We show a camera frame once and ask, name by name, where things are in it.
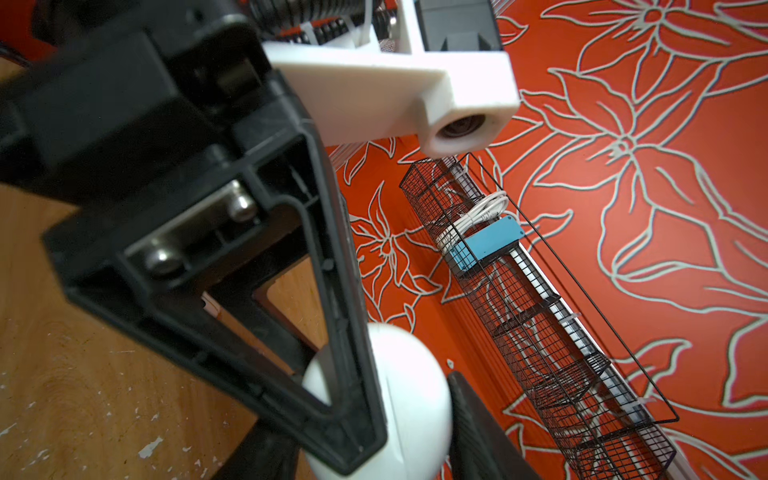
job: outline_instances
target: black plastic housing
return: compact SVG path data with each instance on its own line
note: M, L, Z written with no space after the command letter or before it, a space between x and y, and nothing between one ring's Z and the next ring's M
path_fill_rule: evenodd
M201 216L234 180L255 216ZM236 3L144 2L4 86L0 181L83 205L44 235L70 301L341 474L386 443L346 206L312 119ZM199 235L180 246L183 266L152 273L132 246L187 217ZM254 296L305 256L339 381L333 406L300 384L316 346ZM205 313L203 292L291 373Z
M501 50L490 0L416 0L426 51Z

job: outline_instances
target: flower pattern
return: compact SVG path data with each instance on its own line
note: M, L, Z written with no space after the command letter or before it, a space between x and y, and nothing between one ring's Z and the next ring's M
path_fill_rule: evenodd
M480 187L499 182L607 311L699 478L768 478L768 0L505 5L523 105L475 152ZM371 320L464 373L542 478L574 478L398 188L422 158L385 139L338 172ZM613 363L664 415L634 361Z

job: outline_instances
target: black wire basket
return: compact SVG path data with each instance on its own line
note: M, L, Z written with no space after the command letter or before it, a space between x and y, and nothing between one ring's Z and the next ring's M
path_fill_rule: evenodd
M484 258L475 256L466 239L491 221L479 223L463 235L454 225L485 197L473 180L470 163L479 166L484 180L493 179L469 154L461 160L446 157L416 161L400 187L436 245L448 232L459 239L458 248L451 250L452 258L447 262L451 273L577 476L661 477L676 451L659 424L676 422L679 416L661 392L658 394L672 418L655 420L650 415L581 325L579 314L571 311L520 241ZM493 184L501 190L495 180ZM551 251L656 388L549 242L514 202L510 200L510 204L533 229L527 235L528 243L533 244L533 236L536 243L543 243ZM459 268L466 264L473 267Z

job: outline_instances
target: blue box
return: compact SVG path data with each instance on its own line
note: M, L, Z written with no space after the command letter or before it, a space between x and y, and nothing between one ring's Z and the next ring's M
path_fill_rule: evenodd
M449 252L448 260L462 272L466 272L474 267L478 261L482 262L500 250L508 250L514 242L524 236L523 229L513 217L502 217L467 238L464 242L456 244Z

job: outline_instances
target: white 3d-printed part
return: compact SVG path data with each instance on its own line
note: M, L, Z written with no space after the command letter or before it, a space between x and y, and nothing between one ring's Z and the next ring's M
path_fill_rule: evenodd
M358 45L359 28L322 46L268 41L263 48L301 98L325 145L417 134L430 157L487 147L520 107L509 56L424 51L412 0L399 2L396 31L396 52L380 51L373 31L373 41ZM485 121L472 133L440 134L473 115Z

